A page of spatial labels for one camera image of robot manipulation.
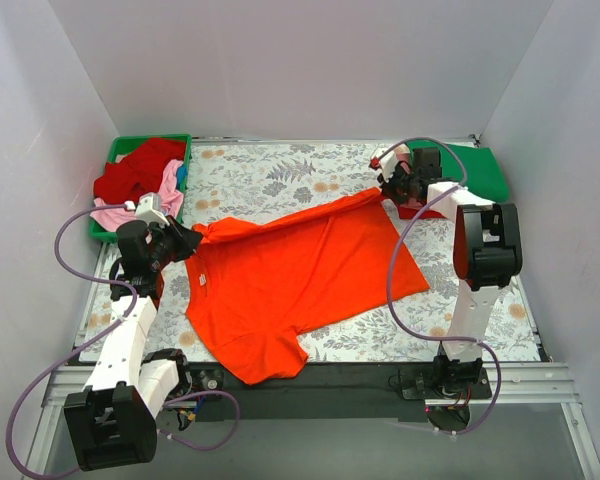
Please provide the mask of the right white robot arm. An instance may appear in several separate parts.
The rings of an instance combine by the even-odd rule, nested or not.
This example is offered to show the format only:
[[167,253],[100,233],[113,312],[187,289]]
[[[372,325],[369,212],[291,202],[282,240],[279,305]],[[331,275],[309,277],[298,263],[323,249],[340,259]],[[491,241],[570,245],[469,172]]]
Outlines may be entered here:
[[466,176],[454,181],[443,174],[441,154],[448,145],[427,148],[397,144],[374,152],[382,193],[398,207],[413,207],[414,217],[435,212],[454,224],[453,267],[458,298],[447,334],[438,339],[433,361],[396,386],[407,400],[437,396],[451,406],[473,393],[491,395],[482,357],[489,352],[484,335],[500,292],[522,268],[518,213],[511,203],[497,203],[470,192]]

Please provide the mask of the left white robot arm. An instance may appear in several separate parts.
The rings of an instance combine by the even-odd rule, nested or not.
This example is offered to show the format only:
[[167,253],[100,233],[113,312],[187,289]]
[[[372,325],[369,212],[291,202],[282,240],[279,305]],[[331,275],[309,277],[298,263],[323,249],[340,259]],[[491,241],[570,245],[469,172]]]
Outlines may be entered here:
[[164,288],[163,269],[191,257],[202,236],[173,217],[133,220],[118,228],[120,252],[109,271],[112,331],[78,393],[67,396],[64,416],[81,470],[151,461],[156,417],[170,398],[193,386],[179,349],[144,352]]

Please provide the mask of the orange t shirt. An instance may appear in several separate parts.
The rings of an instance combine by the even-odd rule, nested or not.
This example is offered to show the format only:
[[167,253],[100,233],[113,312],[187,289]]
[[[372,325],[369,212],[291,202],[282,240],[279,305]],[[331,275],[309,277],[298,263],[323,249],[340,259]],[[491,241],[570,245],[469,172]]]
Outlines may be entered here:
[[186,316],[211,355],[248,385],[292,378],[299,335],[427,291],[382,200],[370,188],[266,224],[195,225]]

